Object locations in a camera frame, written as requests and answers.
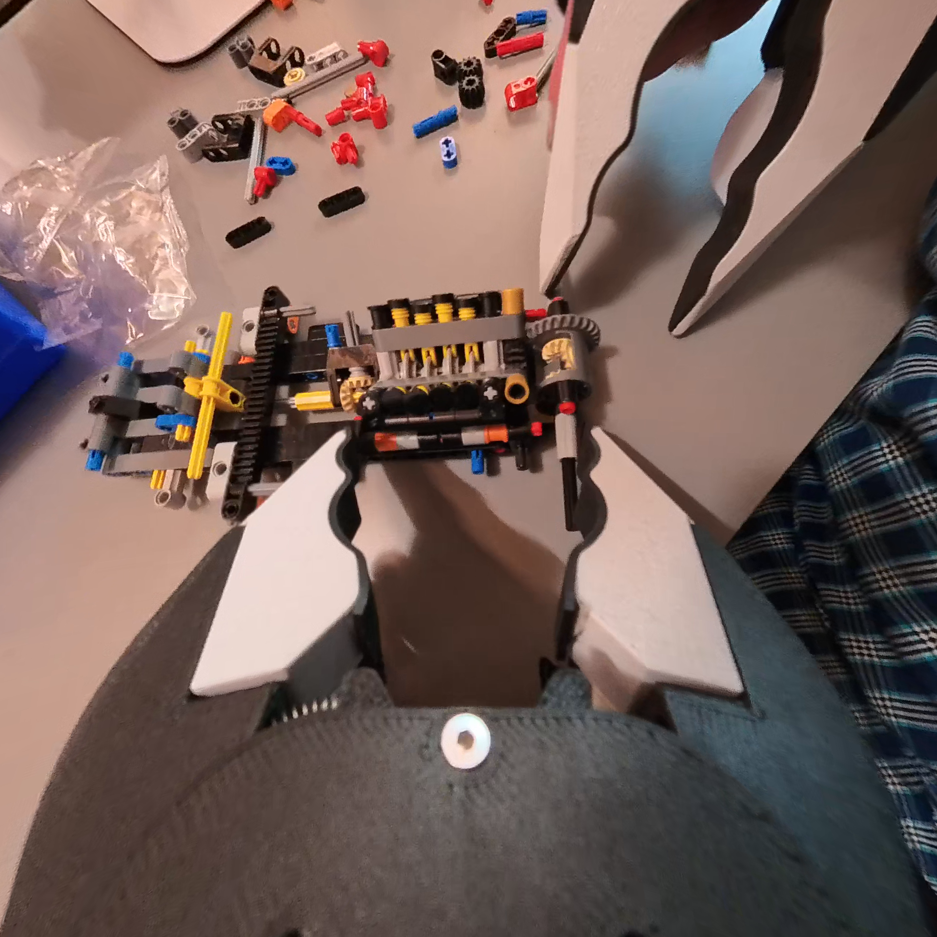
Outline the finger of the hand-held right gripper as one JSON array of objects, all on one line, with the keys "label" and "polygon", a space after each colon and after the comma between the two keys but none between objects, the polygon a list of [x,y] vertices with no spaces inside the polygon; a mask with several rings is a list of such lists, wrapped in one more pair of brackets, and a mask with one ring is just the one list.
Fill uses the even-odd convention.
[{"label": "finger of the hand-held right gripper", "polygon": [[934,1],[780,2],[765,75],[713,159],[720,220],[668,324],[681,336],[935,75]]},{"label": "finger of the hand-held right gripper", "polygon": [[560,281],[591,226],[603,176],[628,146],[648,60],[691,2],[569,2],[553,68],[540,287]]}]

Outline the pile of loose lego pieces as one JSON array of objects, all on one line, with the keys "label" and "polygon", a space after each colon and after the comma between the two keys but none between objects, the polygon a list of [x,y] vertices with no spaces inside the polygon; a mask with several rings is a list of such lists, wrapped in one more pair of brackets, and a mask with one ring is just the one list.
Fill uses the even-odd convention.
[{"label": "pile of loose lego pieces", "polygon": [[[547,21],[544,8],[520,10],[502,19],[486,38],[481,58],[457,60],[443,50],[434,50],[430,55],[433,75],[456,89],[458,104],[414,123],[414,137],[424,139],[456,123],[462,111],[480,109],[486,101],[486,62],[542,49]],[[325,123],[331,127],[347,121],[369,123],[377,130],[389,123],[390,106],[373,71],[386,66],[391,57],[383,40],[359,41],[354,53],[338,43],[305,53],[295,45],[284,47],[273,37],[256,43],[244,36],[228,44],[228,55],[236,68],[249,72],[273,93],[240,100],[232,111],[217,113],[208,121],[198,120],[188,109],[175,109],[167,126],[175,137],[176,152],[184,158],[213,164],[246,160],[244,197],[249,204],[265,199],[281,179],[297,169],[290,158],[267,155],[269,131],[281,133],[297,126],[315,138],[322,136],[321,124],[296,105],[302,95],[352,75],[353,86],[338,106],[325,114]]]}]

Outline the lego car chassis assembly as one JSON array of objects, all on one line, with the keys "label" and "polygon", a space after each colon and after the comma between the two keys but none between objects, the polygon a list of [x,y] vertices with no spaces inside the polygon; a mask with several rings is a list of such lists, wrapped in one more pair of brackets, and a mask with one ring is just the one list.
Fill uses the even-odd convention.
[{"label": "lego car chassis assembly", "polygon": [[520,287],[369,306],[370,329],[268,287],[181,350],[122,352],[89,400],[84,468],[147,478],[158,506],[216,503],[243,521],[345,431],[360,462],[491,458],[529,467],[553,439],[565,525],[575,529],[579,411],[598,324],[564,299],[526,308]]}]

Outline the clear plastic bag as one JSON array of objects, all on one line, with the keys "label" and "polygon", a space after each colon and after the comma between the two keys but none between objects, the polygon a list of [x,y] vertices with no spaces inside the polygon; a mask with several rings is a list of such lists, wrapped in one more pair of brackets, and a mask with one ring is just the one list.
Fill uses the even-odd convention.
[{"label": "clear plastic bag", "polygon": [[2,181],[2,280],[23,288],[45,347],[129,349],[195,306],[170,160],[121,150],[106,137]]}]

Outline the grey monitor stand base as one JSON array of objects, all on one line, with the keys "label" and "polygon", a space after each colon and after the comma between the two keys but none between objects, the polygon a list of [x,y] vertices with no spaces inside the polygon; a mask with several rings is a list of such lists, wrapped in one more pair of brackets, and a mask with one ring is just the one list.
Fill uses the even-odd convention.
[{"label": "grey monitor stand base", "polygon": [[264,1],[89,1],[159,64],[182,64],[208,52]]}]

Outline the person's plaid clothing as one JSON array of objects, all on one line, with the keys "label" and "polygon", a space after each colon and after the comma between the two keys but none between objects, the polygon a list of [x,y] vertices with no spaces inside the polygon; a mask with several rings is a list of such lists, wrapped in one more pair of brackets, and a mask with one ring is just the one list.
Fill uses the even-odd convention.
[{"label": "person's plaid clothing", "polygon": [[728,550],[850,709],[935,935],[935,185],[917,263],[927,289],[908,321]]}]

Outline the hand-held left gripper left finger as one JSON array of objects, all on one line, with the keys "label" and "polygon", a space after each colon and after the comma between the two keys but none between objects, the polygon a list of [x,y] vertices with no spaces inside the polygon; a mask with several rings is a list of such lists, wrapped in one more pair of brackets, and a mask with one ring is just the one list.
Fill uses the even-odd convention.
[{"label": "hand-held left gripper left finger", "polygon": [[285,684],[301,703],[362,665],[383,675],[360,525],[358,461],[345,429],[322,444],[238,528],[241,534],[191,692],[216,697]]}]

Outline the blue plastic bin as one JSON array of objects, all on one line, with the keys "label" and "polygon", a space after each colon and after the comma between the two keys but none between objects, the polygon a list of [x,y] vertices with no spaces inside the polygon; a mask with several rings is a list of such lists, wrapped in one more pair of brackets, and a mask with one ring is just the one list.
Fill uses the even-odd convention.
[{"label": "blue plastic bin", "polygon": [[1,419],[64,358],[43,323],[1,287]]}]

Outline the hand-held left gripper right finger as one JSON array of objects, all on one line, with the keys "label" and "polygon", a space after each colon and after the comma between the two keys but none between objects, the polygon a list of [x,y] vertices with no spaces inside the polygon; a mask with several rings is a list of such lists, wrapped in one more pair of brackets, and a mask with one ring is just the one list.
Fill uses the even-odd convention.
[{"label": "hand-held left gripper right finger", "polygon": [[600,708],[637,710],[653,693],[724,700],[744,683],[693,522],[601,428],[579,502],[556,661],[577,668]]}]

